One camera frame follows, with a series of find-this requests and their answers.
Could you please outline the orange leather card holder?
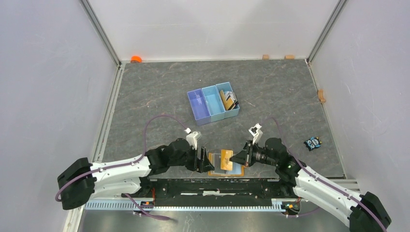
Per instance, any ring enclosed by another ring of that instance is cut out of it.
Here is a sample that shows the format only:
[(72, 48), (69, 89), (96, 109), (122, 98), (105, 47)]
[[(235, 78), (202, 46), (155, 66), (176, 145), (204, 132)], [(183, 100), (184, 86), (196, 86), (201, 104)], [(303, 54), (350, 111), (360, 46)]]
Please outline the orange leather card holder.
[(208, 176), (214, 177), (243, 177), (244, 167), (241, 164), (229, 162), (232, 165), (232, 170), (225, 170), (221, 168), (222, 159), (219, 153), (209, 153), (209, 160), (214, 166), (214, 170), (208, 171)]

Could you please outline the grey credit card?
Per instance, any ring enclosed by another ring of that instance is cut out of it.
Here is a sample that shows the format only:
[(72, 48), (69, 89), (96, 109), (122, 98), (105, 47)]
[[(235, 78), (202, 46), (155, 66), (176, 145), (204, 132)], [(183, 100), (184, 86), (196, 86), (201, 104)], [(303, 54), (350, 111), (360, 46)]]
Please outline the grey credit card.
[(220, 154), (214, 154), (213, 162), (214, 162), (214, 167), (215, 167), (214, 173), (222, 174), (224, 172), (224, 170), (221, 169)]

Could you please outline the gold credit card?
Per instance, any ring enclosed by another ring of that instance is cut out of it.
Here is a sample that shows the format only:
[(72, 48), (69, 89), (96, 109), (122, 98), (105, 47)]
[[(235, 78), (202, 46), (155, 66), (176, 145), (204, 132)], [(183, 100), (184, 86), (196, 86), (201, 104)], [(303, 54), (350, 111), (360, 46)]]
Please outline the gold credit card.
[(233, 170), (233, 162), (230, 161), (230, 158), (233, 156), (234, 152), (232, 150), (222, 149), (220, 154), (220, 167), (225, 171)]

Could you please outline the stack of credit cards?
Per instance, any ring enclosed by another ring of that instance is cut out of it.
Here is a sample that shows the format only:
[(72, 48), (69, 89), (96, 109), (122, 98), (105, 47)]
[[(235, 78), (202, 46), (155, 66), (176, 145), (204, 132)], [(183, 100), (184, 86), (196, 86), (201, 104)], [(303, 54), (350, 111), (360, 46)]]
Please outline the stack of credit cards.
[(225, 111), (233, 110), (238, 106), (238, 99), (232, 91), (220, 90), (220, 98)]

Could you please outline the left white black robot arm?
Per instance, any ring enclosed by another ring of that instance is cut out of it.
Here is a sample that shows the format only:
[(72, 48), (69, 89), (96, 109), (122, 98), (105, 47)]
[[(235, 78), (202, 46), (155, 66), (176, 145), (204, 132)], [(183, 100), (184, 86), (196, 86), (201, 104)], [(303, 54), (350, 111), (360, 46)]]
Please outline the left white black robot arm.
[(98, 197), (136, 193), (146, 197), (152, 191), (149, 177), (174, 166), (198, 173), (215, 169), (205, 147), (196, 149), (187, 140), (178, 138), (134, 158), (105, 163), (77, 159), (57, 177), (59, 190), (55, 200), (64, 210), (71, 210)]

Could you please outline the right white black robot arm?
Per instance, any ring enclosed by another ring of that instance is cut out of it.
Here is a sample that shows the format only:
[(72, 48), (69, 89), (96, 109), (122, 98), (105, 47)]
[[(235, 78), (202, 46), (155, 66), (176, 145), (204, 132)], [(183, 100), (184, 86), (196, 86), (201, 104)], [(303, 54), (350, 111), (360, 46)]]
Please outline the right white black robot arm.
[(269, 138), (264, 147), (247, 141), (230, 161), (246, 167), (262, 163), (275, 167), (279, 191), (285, 197), (306, 199), (327, 211), (351, 232), (385, 232), (392, 220), (380, 199), (371, 192), (357, 191), (323, 177), (291, 155), (280, 138)]

